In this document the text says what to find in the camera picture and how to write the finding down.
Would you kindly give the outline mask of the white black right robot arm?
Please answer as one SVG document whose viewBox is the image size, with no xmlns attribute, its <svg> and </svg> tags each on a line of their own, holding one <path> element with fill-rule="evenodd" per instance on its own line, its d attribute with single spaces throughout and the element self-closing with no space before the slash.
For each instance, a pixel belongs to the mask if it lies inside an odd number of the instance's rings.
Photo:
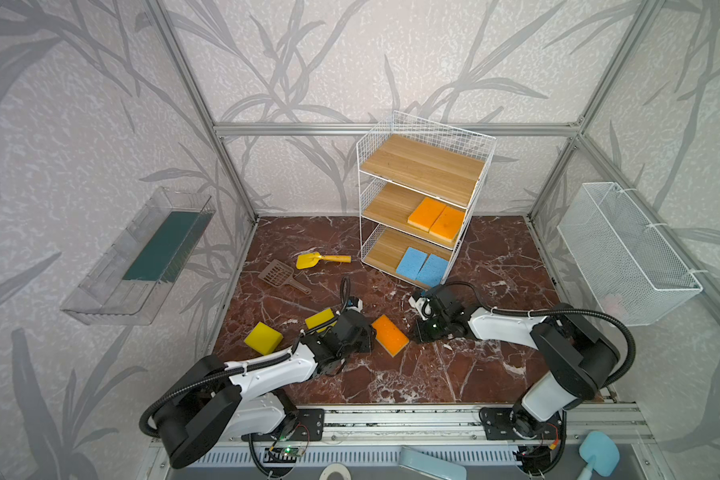
<svg viewBox="0 0 720 480">
<path fill-rule="evenodd" d="M 531 311 L 467 307 L 452 291 L 457 286 L 474 287 L 454 281 L 412 294 L 409 304 L 419 315 L 412 335 L 419 343 L 466 338 L 539 352 L 548 372 L 515 402 L 504 421 L 521 438 L 537 438 L 551 418 L 593 399 L 635 360 L 631 332 L 610 315 L 564 303 Z"/>
</svg>

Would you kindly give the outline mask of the yellow sponge blue backing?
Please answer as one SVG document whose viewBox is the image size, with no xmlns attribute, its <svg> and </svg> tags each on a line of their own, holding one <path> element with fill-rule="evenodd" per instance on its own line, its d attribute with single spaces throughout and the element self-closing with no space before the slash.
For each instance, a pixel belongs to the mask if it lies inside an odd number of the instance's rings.
<svg viewBox="0 0 720 480">
<path fill-rule="evenodd" d="M 244 339 L 244 343 L 260 355 L 273 353 L 283 340 L 283 334 L 259 322 Z"/>
</svg>

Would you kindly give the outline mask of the blue cellulose sponge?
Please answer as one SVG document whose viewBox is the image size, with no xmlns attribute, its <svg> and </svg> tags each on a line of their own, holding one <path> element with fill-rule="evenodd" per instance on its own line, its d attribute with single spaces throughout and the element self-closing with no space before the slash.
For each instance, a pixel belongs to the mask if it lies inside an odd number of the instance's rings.
<svg viewBox="0 0 720 480">
<path fill-rule="evenodd" d="M 398 263 L 395 273 L 409 280 L 415 280 L 427 258 L 427 253 L 408 247 Z"/>
<path fill-rule="evenodd" d="M 441 283 L 448 264 L 446 259 L 430 254 L 418 271 L 415 280 L 427 287 L 435 287 Z"/>
</svg>

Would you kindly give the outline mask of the pale yellow sponge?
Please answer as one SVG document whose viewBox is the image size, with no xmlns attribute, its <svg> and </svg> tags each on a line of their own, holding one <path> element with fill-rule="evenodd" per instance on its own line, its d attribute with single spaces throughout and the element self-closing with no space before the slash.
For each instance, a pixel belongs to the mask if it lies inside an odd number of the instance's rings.
<svg viewBox="0 0 720 480">
<path fill-rule="evenodd" d="M 386 316 L 376 319 L 371 326 L 377 342 L 391 356 L 397 356 L 409 343 L 409 338 Z"/>
</svg>

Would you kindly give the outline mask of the orange scrub sponge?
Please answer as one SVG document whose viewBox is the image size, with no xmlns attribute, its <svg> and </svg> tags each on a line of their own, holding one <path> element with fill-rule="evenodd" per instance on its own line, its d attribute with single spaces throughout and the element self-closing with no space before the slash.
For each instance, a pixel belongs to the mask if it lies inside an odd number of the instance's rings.
<svg viewBox="0 0 720 480">
<path fill-rule="evenodd" d="M 408 216 L 407 223 L 415 228 L 429 232 L 445 208 L 446 204 L 425 197 Z"/>
<path fill-rule="evenodd" d="M 463 211 L 446 206 L 429 228 L 429 233 L 444 242 L 453 242 L 458 237 L 464 218 Z"/>
</svg>

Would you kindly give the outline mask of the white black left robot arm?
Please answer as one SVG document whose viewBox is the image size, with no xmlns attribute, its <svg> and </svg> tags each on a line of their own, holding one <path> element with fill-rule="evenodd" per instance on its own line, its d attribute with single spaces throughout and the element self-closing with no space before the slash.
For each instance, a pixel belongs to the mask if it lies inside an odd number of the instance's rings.
<svg viewBox="0 0 720 480">
<path fill-rule="evenodd" d="M 224 436 L 279 429 L 295 410 L 284 387 L 336 373 L 351 355 L 371 352 L 375 338 L 371 322 L 350 307 L 278 352 L 241 362 L 208 355 L 145 409 L 139 429 L 162 442 L 172 468 L 185 468 Z"/>
</svg>

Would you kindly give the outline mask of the yellow foam sponge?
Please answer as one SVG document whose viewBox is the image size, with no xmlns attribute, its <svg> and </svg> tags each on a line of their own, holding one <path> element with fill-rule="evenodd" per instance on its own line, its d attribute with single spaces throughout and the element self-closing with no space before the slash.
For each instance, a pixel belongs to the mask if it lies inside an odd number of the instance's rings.
<svg viewBox="0 0 720 480">
<path fill-rule="evenodd" d="M 317 333 L 325 331 L 335 323 L 335 312 L 331 308 L 326 308 L 305 320 L 305 334 Z"/>
</svg>

